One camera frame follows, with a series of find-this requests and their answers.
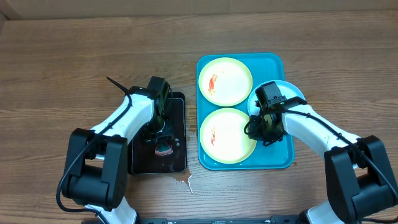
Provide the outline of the teal orange sponge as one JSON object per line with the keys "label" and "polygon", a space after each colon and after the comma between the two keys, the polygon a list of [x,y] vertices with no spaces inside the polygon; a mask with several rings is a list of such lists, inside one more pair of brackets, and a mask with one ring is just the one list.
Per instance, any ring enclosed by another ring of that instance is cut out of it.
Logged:
{"label": "teal orange sponge", "polygon": [[173,149],[168,142],[160,142],[158,145],[156,145],[154,151],[156,156],[167,156],[171,153],[173,153]]}

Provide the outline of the light blue plate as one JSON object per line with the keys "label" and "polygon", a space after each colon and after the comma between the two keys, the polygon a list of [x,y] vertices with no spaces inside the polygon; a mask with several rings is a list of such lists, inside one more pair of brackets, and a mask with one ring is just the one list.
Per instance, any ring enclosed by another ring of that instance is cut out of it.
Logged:
{"label": "light blue plate", "polygon": [[[262,85],[269,84],[271,81],[263,82],[257,87],[253,89],[253,91],[250,93],[248,97],[248,115],[258,115],[260,112],[260,108],[256,106],[256,101],[257,101],[257,96],[255,94],[255,91],[260,88]],[[277,84],[277,87],[279,88],[280,92],[282,95],[286,96],[287,99],[293,98],[295,96],[299,96],[301,99],[305,99],[303,93],[293,84],[283,81],[283,80],[274,80],[274,82]]]}

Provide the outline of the yellow plate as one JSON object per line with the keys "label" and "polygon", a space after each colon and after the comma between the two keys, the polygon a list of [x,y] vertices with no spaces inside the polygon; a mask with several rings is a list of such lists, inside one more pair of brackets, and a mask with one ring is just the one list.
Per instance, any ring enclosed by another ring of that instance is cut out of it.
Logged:
{"label": "yellow plate", "polygon": [[244,133],[249,116],[234,108],[221,108],[210,113],[200,126],[200,145],[216,162],[237,164],[254,151],[257,141]]}
{"label": "yellow plate", "polygon": [[235,106],[250,94],[253,77],[248,67],[230,57],[216,58],[200,71],[198,87],[202,95],[217,106]]}

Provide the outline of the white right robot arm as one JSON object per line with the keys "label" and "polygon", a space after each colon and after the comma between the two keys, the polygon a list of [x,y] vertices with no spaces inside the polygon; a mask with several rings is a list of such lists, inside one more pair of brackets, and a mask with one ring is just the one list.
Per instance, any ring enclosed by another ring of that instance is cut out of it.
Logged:
{"label": "white right robot arm", "polygon": [[304,210],[295,223],[380,223],[372,215],[397,205],[397,181],[383,142],[348,133],[296,96],[257,96],[244,132],[265,146],[291,135],[325,163],[327,200]]}

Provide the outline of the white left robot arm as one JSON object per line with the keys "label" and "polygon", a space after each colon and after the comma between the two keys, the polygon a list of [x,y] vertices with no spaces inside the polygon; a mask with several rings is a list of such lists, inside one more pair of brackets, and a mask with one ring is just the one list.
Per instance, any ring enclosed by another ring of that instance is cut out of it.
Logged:
{"label": "white left robot arm", "polygon": [[187,168],[185,95],[160,77],[143,88],[126,88],[122,104],[91,129],[69,138],[58,207],[94,213],[100,223],[140,223],[127,202],[127,177],[179,173]]}

